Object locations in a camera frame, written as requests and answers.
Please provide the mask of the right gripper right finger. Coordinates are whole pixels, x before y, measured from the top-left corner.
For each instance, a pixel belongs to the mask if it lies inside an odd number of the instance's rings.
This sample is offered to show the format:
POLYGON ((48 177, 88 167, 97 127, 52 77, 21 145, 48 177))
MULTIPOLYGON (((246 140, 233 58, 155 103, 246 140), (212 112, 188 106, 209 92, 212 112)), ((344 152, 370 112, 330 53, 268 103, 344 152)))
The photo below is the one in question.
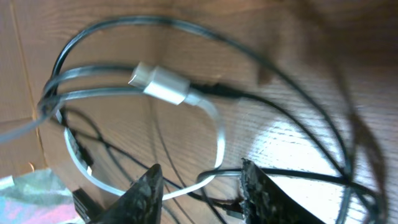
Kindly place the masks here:
POLYGON ((243 159, 241 171, 244 220, 250 224, 322 224, 290 198, 253 161, 243 159))

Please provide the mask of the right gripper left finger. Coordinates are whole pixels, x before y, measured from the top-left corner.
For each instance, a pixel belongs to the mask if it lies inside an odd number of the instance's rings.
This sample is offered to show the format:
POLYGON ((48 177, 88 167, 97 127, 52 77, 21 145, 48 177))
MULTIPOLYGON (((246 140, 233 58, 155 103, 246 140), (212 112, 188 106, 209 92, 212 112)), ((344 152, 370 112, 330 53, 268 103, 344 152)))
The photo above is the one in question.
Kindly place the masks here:
POLYGON ((159 224, 164 179, 160 164, 154 164, 116 202, 91 222, 94 224, 159 224))

